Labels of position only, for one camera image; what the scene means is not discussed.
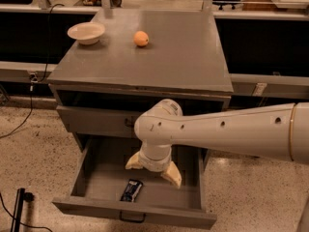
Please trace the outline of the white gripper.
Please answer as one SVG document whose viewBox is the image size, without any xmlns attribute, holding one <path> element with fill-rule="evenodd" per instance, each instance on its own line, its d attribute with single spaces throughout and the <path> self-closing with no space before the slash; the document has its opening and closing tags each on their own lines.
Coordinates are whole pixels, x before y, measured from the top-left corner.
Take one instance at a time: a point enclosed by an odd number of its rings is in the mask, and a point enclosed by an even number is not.
<svg viewBox="0 0 309 232">
<path fill-rule="evenodd" d="M 179 189 L 182 185 L 182 175 L 171 157 L 150 159 L 143 152 L 135 153 L 126 163 L 126 170 L 146 168 L 152 172 L 161 172 L 161 177 Z"/>
</svg>

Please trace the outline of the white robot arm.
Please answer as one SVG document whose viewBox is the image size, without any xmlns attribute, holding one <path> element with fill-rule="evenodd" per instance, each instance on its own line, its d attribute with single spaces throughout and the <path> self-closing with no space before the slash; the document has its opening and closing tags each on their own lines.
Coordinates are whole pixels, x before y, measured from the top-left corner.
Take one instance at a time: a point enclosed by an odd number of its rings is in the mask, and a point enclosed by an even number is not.
<svg viewBox="0 0 309 232">
<path fill-rule="evenodd" d="M 178 188 L 182 176 L 171 160 L 174 145 L 308 164 L 308 120 L 308 102 L 184 116 L 175 101 L 163 100 L 136 120 L 141 148 L 126 168 L 158 172 Z"/>
</svg>

